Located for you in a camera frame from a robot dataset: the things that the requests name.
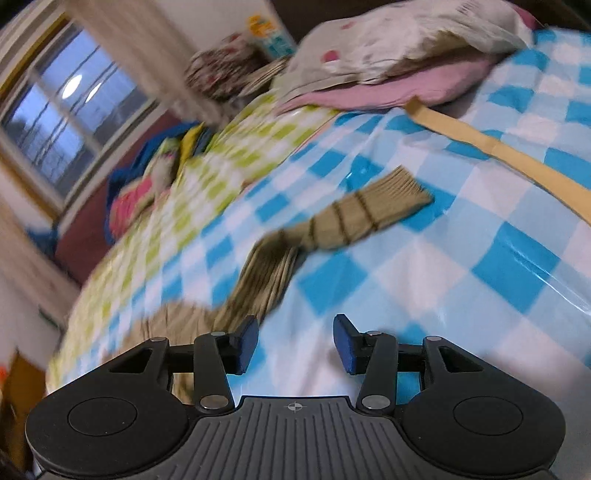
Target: pink cloth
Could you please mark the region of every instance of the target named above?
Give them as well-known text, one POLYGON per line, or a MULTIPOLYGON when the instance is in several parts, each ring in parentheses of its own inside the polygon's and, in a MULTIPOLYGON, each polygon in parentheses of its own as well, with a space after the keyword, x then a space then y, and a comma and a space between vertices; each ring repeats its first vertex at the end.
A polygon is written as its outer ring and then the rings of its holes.
POLYGON ((527 10, 524 10, 523 8, 518 7, 515 4, 511 4, 511 6, 513 7, 513 10, 517 12, 519 17, 521 18, 521 21, 525 24, 527 28, 529 28, 530 30, 537 30, 539 28, 538 21, 527 10))
POLYGON ((121 238, 147 204, 151 203, 154 198, 152 186, 152 177, 148 176, 113 201, 109 229, 114 238, 121 238))
POLYGON ((500 60, 474 48, 438 57, 425 69, 396 77, 378 85, 355 84, 305 93, 277 107, 284 113, 304 105, 338 110, 373 110, 401 106, 418 96, 428 106, 456 99, 484 79, 500 60))

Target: blue and white checkered blanket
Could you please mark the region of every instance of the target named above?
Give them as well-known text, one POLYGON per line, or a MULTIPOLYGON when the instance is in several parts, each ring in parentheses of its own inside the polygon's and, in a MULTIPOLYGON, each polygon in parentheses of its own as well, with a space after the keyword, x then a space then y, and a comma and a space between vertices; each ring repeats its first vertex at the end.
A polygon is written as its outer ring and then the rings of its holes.
MULTIPOLYGON (((591 188, 591 35, 541 31, 505 60, 462 118, 591 188)), ((554 465, 591 478, 591 228, 480 151, 414 124, 400 108, 345 113, 170 260, 123 305, 70 380, 98 366, 129 327, 164 302, 218 305, 265 232, 299 222, 404 165, 435 201, 335 252, 311 255, 265 320, 241 395, 356 397, 332 321, 404 343, 441 335, 551 397, 567 420, 554 465)), ((412 374, 398 399, 418 391, 412 374)))

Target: white curtain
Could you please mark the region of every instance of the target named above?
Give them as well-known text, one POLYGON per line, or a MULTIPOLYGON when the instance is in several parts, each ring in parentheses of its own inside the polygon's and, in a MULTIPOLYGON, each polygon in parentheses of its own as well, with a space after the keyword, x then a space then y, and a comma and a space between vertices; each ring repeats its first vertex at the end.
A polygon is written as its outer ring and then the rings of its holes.
POLYGON ((63 2, 72 19, 147 95, 184 120, 201 120, 210 125, 226 122, 218 103, 192 92, 185 84, 194 48, 151 0, 63 2))
POLYGON ((63 327, 80 288, 28 239, 0 200, 0 272, 45 314, 63 327))

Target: window pane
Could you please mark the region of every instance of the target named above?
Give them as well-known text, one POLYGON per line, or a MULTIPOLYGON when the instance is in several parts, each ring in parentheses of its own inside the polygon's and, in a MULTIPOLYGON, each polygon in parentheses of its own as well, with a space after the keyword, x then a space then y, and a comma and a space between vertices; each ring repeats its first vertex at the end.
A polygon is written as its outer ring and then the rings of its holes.
POLYGON ((95 85, 75 110, 76 117, 105 145, 147 100, 129 77, 116 69, 104 82, 95 85))
POLYGON ((2 126, 65 196, 100 154, 98 145, 117 136, 148 98, 75 25, 60 35, 34 69, 2 126))
POLYGON ((2 122, 36 169, 66 195, 94 159, 83 138, 33 85, 2 122))

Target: pink pillow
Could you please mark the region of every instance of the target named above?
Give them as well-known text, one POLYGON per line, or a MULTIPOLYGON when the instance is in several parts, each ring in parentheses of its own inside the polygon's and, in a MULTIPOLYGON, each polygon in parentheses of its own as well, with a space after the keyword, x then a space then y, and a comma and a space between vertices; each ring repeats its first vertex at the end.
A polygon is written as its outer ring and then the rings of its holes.
POLYGON ((378 85, 355 84, 318 90, 277 107, 284 113, 304 105, 338 110, 373 110, 401 106, 418 96, 428 106, 450 102, 484 79, 501 59, 498 54, 463 48, 437 57, 429 66, 378 85))

